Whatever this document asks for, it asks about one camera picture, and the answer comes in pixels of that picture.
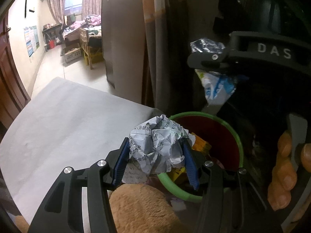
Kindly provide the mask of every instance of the finger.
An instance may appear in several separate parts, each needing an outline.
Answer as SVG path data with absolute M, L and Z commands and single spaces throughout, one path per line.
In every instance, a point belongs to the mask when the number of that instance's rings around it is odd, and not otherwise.
M 296 185 L 297 174 L 289 158 L 279 159 L 276 164 L 276 176 L 286 191 Z
M 292 149 L 292 139 L 288 130 L 280 136 L 277 142 L 277 149 L 279 150 L 282 157 L 288 157 Z
M 279 209 L 279 206 L 274 198 L 272 183 L 270 183 L 270 185 L 268 186 L 268 202 L 274 211 Z
M 302 148 L 301 163 L 308 172 L 311 172 L 311 143 L 306 143 Z
M 272 184 L 272 190 L 274 194 L 274 199 L 278 205 L 278 209 L 284 209 L 288 206 L 291 200 L 290 191 L 286 191 L 282 184 L 278 181 L 274 181 Z

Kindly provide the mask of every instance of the gray table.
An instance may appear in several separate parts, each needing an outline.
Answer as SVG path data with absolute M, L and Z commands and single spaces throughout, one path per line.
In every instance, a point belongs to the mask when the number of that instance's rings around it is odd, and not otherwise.
M 22 110 L 0 144 L 0 168 L 30 224 L 66 166 L 105 159 L 130 131 L 160 115 L 152 109 L 65 79 L 51 81 Z

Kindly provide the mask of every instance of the plastic bag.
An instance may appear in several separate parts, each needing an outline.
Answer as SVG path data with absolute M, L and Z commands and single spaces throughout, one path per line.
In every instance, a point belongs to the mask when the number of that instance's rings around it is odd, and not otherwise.
M 201 38 L 190 43 L 192 52 L 222 53 L 225 49 L 223 43 Z M 216 72 L 195 70 L 204 87 L 205 98 L 208 106 L 203 111 L 212 115 L 217 114 L 221 106 L 230 98 L 235 91 L 235 78 Z

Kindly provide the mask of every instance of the cardboard box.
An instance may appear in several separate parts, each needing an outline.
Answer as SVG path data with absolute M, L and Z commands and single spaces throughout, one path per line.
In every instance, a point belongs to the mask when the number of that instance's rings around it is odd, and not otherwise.
M 81 47 L 78 43 L 72 44 L 71 46 L 64 48 L 64 57 L 66 63 L 81 57 L 81 55 Z

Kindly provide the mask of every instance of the metal screw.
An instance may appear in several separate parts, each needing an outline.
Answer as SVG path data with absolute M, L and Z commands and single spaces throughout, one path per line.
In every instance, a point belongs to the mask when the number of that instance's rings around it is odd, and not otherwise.
M 98 166 L 105 166 L 106 163 L 107 163 L 107 162 L 106 162 L 105 160 L 102 159 L 102 160 L 99 160 L 99 161 L 97 162 L 97 165 L 98 165 Z
M 214 163 L 212 161 L 208 160 L 208 161 L 205 161 L 204 165 L 207 167 L 212 167 L 214 165 Z
M 239 172 L 240 174 L 246 174 L 246 173 L 247 173 L 247 170 L 246 170 L 245 168 L 240 168 L 240 169 L 238 170 L 238 172 Z
M 218 55 L 217 54 L 214 54 L 213 56 L 212 56 L 212 60 L 217 60 L 218 59 Z
M 73 169 L 71 167 L 66 167 L 64 173 L 70 173 Z

